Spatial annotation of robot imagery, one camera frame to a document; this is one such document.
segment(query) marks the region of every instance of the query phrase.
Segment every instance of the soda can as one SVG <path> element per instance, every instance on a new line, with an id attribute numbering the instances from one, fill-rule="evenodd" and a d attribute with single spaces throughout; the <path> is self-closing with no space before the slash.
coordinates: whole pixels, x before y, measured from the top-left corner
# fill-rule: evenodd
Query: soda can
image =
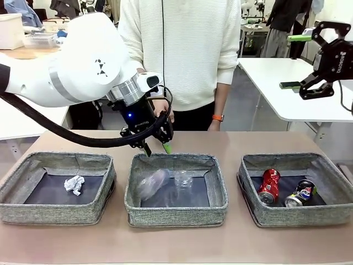
<path id="1" fill-rule="evenodd" d="M 306 202 L 313 198 L 316 192 L 315 184 L 307 179 L 303 179 L 299 181 L 293 194 L 286 198 L 285 205 L 289 208 L 304 206 Z"/>
<path id="2" fill-rule="evenodd" d="M 268 169 L 264 172 L 263 183 L 258 191 L 259 198 L 264 204 L 271 205 L 277 201 L 280 177 L 280 173 L 275 169 Z"/>

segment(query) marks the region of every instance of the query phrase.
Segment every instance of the black logo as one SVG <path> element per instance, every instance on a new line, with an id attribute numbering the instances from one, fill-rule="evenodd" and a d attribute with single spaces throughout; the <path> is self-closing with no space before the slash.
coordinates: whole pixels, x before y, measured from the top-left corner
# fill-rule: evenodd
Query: black logo
<path id="1" fill-rule="evenodd" d="M 97 73 L 97 75 L 105 75 L 106 77 L 108 77 L 106 75 L 106 73 L 103 71 L 103 66 L 105 65 L 105 62 L 102 62 L 100 59 L 97 59 L 95 61 L 95 63 L 98 63 L 99 64 L 99 67 L 100 67 L 100 72 Z"/>

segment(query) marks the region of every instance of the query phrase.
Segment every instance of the black pants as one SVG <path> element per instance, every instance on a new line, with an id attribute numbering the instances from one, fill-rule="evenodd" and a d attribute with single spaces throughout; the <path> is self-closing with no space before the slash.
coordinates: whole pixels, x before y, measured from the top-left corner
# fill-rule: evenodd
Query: black pants
<path id="1" fill-rule="evenodd" d="M 300 24 L 298 21 L 294 22 L 293 26 L 293 35 L 301 35 L 303 33 L 303 25 Z M 293 58 L 296 51 L 298 50 L 297 57 L 300 58 L 300 56 L 303 53 L 303 50 L 305 48 L 305 42 L 302 41 L 293 41 L 291 43 L 291 50 L 289 53 L 289 57 Z"/>
<path id="2" fill-rule="evenodd" d="M 215 103 L 188 112 L 174 112 L 174 131 L 207 131 L 212 123 Z"/>

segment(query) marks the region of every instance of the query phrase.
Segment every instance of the basket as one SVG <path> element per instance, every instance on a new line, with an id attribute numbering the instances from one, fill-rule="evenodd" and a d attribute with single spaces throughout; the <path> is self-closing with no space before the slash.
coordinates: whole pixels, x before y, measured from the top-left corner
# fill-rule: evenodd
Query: basket
<path id="1" fill-rule="evenodd" d="M 267 206 L 258 197 L 267 169 L 280 172 L 279 199 Z M 322 226 L 350 221 L 353 186 L 326 157 L 316 153 L 246 155 L 239 169 L 239 184 L 254 221 L 262 227 Z M 312 181 L 317 194 L 301 207 L 287 208 L 284 200 L 300 180 Z"/>
<path id="2" fill-rule="evenodd" d="M 170 183 L 174 183 L 172 178 L 179 171 L 186 171 L 192 176 L 193 183 L 197 183 L 195 189 L 199 190 L 193 196 L 197 194 L 198 198 L 205 198 L 200 202 L 203 206 L 151 207 L 147 201 L 141 202 L 137 193 L 138 184 L 161 168 L 170 170 Z M 151 157 L 136 155 L 132 160 L 124 201 L 129 224 L 137 227 L 220 226 L 228 207 L 226 187 L 217 159 L 187 153 L 153 154 Z"/>
<path id="3" fill-rule="evenodd" d="M 56 47 L 56 34 L 53 33 L 32 33 L 24 38 L 26 48 L 49 49 Z"/>
<path id="4" fill-rule="evenodd" d="M 0 15 L 0 49 L 14 50 L 23 46 L 24 30 L 21 14 Z"/>
<path id="5" fill-rule="evenodd" d="M 69 18 L 49 18 L 43 20 L 43 26 L 48 33 L 57 33 L 59 30 L 67 32 Z"/>
<path id="6" fill-rule="evenodd" d="M 76 196 L 65 179 L 83 176 Z M 70 152 L 29 154 L 0 187 L 0 219 L 10 224 L 92 225 L 99 221 L 114 189 L 113 159 Z"/>

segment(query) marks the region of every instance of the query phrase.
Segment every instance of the white table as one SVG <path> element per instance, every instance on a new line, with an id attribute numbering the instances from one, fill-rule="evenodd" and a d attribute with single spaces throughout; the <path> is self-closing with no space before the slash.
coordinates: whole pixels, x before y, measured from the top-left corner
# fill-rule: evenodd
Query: white table
<path id="1" fill-rule="evenodd" d="M 260 23 L 259 26 L 260 28 L 249 28 L 249 25 L 242 25 L 241 30 L 242 30 L 242 36 L 240 37 L 240 52 L 239 52 L 239 58 L 243 57 L 243 52 L 245 48 L 245 40 L 246 38 L 250 37 L 266 37 L 266 34 L 270 31 L 270 28 L 266 26 L 264 23 Z M 254 35 L 255 32 L 262 32 L 264 35 Z"/>
<path id="2" fill-rule="evenodd" d="M 45 108 L 34 104 L 27 99 L 21 99 L 26 101 L 29 105 L 31 105 L 31 107 L 39 111 L 54 123 L 58 125 L 64 124 L 65 127 L 68 126 L 65 124 L 67 122 L 66 114 L 68 107 Z M 1 99 L 0 113 L 0 140 L 6 140 L 14 157 L 16 159 L 20 159 L 22 153 L 19 148 L 18 139 L 40 136 L 46 131 L 46 129 Z"/>
<path id="3" fill-rule="evenodd" d="M 239 62 L 260 91 L 260 97 L 262 95 L 266 99 L 278 117 L 289 122 L 306 123 L 316 132 L 315 142 L 323 139 L 332 123 L 353 123 L 353 115 L 340 104 L 338 82 L 334 83 L 335 94 L 332 97 L 310 100 L 303 100 L 291 89 L 280 88 L 280 82 L 302 81 L 313 72 L 313 67 L 305 61 L 287 58 L 241 58 Z M 343 86 L 345 106 L 351 108 L 352 101 L 353 92 Z"/>

